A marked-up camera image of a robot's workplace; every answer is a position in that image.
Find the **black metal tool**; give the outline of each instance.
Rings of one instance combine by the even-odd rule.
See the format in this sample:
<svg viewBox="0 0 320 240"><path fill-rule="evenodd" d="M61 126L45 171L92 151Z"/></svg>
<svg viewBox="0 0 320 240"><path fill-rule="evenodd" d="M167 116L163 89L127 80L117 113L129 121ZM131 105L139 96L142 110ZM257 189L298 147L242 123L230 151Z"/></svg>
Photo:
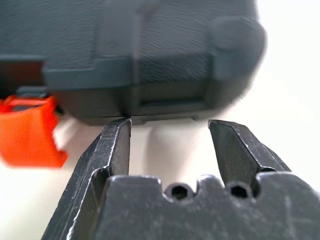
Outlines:
<svg viewBox="0 0 320 240"><path fill-rule="evenodd" d="M243 125L210 120L222 180L197 191L127 176L130 119L105 126L83 153L43 240L318 240L320 198Z"/></svg>

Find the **orange clip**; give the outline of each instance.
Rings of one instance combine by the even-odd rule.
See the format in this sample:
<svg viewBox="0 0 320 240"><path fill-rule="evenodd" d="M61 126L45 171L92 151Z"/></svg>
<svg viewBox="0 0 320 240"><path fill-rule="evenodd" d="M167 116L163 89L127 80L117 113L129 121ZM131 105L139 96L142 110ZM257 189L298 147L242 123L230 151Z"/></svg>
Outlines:
<svg viewBox="0 0 320 240"><path fill-rule="evenodd" d="M17 106L33 107L14 111ZM53 130L58 124L56 101L9 96L0 101L0 154L12 166L62 167L65 151L58 151Z"/></svg>

